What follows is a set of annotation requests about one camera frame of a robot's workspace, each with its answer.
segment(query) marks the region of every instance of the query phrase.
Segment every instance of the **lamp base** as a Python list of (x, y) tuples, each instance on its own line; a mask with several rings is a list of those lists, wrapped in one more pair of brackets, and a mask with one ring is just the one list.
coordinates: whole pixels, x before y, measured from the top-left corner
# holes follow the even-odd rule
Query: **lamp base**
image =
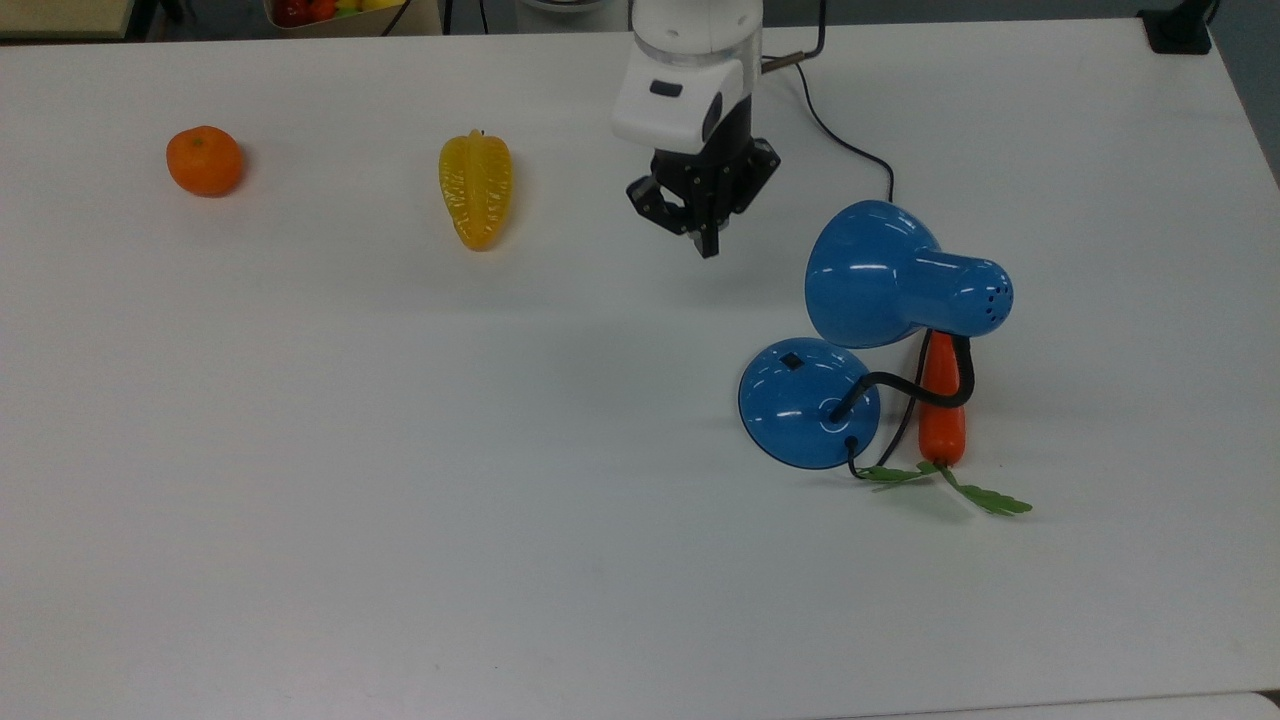
[(776, 342), (742, 373), (737, 410), (748, 434), (774, 459), (808, 470), (849, 461), (845, 439), (860, 452), (879, 427), (879, 393), (870, 388), (838, 423), (831, 411), (867, 374), (867, 365), (823, 340), (795, 337)]

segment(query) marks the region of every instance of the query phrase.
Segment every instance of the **floor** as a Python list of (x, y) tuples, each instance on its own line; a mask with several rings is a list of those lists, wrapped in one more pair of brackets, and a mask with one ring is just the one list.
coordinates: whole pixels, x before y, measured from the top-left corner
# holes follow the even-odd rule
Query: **floor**
[[(186, 18), (165, 22), (157, 13), (152, 38), (169, 41), (275, 37), (264, 0), (180, 0)], [(443, 8), (444, 0), (436, 0)], [(454, 0), (454, 33), (516, 32), (521, 0)], [(1000, 19), (1128, 17), (1143, 8), (1171, 8), (1174, 0), (836, 0), (833, 24), (964, 22)], [(818, 0), (765, 0), (765, 24), (814, 24)], [(1280, 183), (1280, 1), (1222, 0), (1211, 26), (1271, 172)]]

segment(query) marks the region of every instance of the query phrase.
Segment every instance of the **toy fruit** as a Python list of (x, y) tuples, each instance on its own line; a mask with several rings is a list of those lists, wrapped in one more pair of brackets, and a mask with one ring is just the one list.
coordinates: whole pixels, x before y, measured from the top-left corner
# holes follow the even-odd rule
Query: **toy fruit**
[(301, 27), (311, 22), (307, 0), (275, 0), (271, 19), (280, 27)]
[(311, 0), (311, 22), (321, 23), (333, 19), (338, 6), (334, 0)]
[(184, 129), (165, 147), (169, 174), (179, 187), (195, 195), (216, 197), (239, 184), (244, 154), (236, 138), (210, 127)]
[[(924, 360), (924, 389), (938, 395), (955, 395), (960, 389), (960, 368), (951, 336), (931, 331), (929, 350)], [(955, 468), (964, 457), (964, 405), (938, 407), (920, 405), (920, 455), (934, 465)]]
[(471, 250), (493, 246), (511, 208), (511, 151), (502, 138), (474, 129), (440, 149), (444, 205)]

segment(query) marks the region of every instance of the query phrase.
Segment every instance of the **starfruit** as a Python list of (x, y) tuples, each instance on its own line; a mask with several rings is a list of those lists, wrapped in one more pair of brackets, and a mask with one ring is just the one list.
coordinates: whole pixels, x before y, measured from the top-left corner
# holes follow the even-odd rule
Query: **starfruit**
[(474, 129), (440, 149), (440, 192), (462, 245), (488, 250), (511, 209), (511, 151), (499, 137)]

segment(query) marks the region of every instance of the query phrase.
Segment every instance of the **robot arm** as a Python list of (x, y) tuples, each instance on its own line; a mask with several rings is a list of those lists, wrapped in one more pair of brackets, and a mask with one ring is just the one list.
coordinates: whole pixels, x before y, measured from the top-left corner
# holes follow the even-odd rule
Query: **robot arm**
[(613, 131), (655, 152), (627, 196), (643, 217), (690, 234), (703, 258), (719, 251), (728, 215), (746, 209), (780, 161), (751, 137), (762, 22), (762, 0), (636, 0), (632, 12)]

